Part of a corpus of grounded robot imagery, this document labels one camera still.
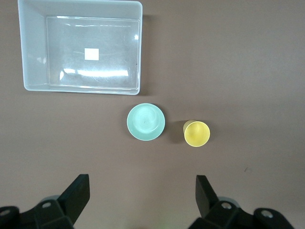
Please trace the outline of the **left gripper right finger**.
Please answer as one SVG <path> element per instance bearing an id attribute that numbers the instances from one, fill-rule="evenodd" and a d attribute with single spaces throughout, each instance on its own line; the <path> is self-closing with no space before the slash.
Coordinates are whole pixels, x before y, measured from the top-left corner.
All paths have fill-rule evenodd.
<path id="1" fill-rule="evenodd" d="M 251 229 L 253 216 L 230 200 L 220 200 L 206 176 L 197 175 L 195 199 L 201 216 L 191 229 Z"/>

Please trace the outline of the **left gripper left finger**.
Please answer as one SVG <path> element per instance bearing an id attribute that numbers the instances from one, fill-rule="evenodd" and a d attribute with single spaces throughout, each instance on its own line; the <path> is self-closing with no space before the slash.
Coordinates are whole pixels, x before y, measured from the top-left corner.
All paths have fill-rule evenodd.
<path id="1" fill-rule="evenodd" d="M 88 174 L 80 174 L 57 199 L 47 199 L 34 208 L 39 229 L 72 229 L 90 199 Z"/>

